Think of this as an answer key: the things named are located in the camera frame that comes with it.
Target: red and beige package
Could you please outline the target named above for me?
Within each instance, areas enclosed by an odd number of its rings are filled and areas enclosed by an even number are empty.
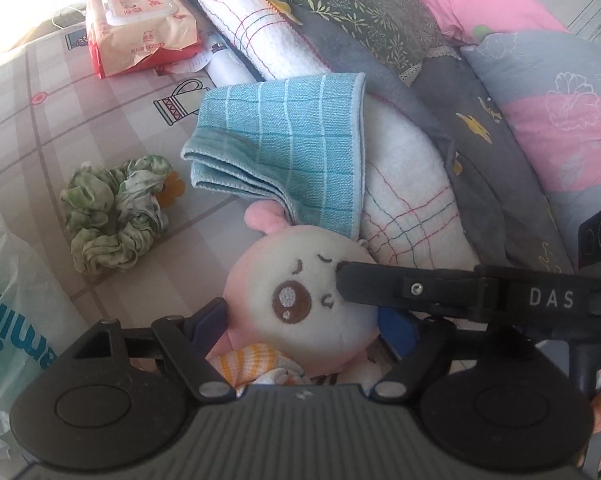
[[[100,78],[189,59],[203,48],[178,0],[87,0],[89,53]]]

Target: plush toy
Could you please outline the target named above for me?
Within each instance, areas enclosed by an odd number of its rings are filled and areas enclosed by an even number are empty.
[[[219,356],[235,358],[236,351],[265,344],[283,352],[308,378],[341,372],[339,382],[370,388],[380,371],[365,349],[378,336],[378,309],[348,303],[336,290],[339,266],[374,262],[366,249],[319,227],[290,226],[273,201],[249,206],[245,222],[266,236],[229,274],[228,330],[208,359],[217,364]]]

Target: ribbed gray surface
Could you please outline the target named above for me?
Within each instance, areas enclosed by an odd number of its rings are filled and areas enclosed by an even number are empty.
[[[251,386],[236,402],[200,410],[169,451],[100,476],[35,466],[23,480],[584,480],[573,468],[535,475],[488,473],[434,447],[410,413],[357,386]]]

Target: scrunchie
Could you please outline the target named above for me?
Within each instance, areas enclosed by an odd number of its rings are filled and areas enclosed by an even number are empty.
[[[81,164],[67,189],[60,192],[78,272],[131,269],[149,251],[154,238],[167,228],[167,216],[156,195],[165,192],[165,180],[172,173],[171,164],[159,155],[129,160],[112,170],[90,162]],[[182,195],[184,184],[176,187],[175,193]]]

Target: blue towel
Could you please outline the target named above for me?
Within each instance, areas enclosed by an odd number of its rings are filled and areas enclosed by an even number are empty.
[[[276,200],[293,224],[357,240],[364,83],[364,74],[325,74],[208,92],[181,153],[192,185]]]

